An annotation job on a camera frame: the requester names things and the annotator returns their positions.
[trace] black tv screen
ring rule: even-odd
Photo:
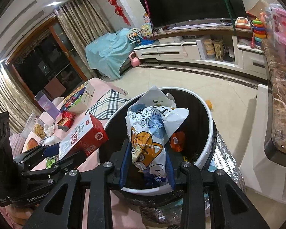
[[[198,19],[230,19],[225,0],[146,0],[154,27]],[[145,1],[140,0],[145,11]],[[233,19],[246,17],[242,0],[227,0]]]

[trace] cabinet drawer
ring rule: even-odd
[[[197,45],[162,46],[157,49],[162,59],[201,59]]]
[[[134,52],[139,59],[155,59],[158,57],[158,51],[156,47],[138,49],[134,50]]]
[[[266,75],[266,57],[262,54],[243,51],[244,69]]]

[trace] cartoon printed bag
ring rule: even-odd
[[[187,116],[188,109],[176,108],[171,94],[151,87],[128,108],[126,126],[132,163],[144,173],[166,177],[164,145]]]

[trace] tiled floor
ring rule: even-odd
[[[106,78],[105,81],[127,90],[130,97],[141,94],[156,85],[159,88],[168,86],[186,88],[204,100],[210,100],[217,129],[237,163],[242,161],[254,118],[256,89],[199,74],[150,68],[132,68],[119,80],[110,81]],[[278,229],[282,225],[286,219],[286,205],[252,190],[248,190],[246,194],[271,229]]]

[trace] trash can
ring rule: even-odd
[[[184,150],[181,152],[200,169],[208,169],[216,146],[216,125],[204,100],[192,91],[177,87],[160,88],[170,93],[178,108],[188,108],[189,115],[179,127],[185,133]],[[113,152],[119,151],[127,135],[125,117],[127,109],[143,95],[140,94],[120,107],[108,120],[105,130],[109,140],[98,149],[99,163],[109,161]],[[121,194],[136,206],[159,207],[182,196],[182,191],[173,191],[167,183],[160,187],[145,186],[138,168],[129,166],[126,183]]]

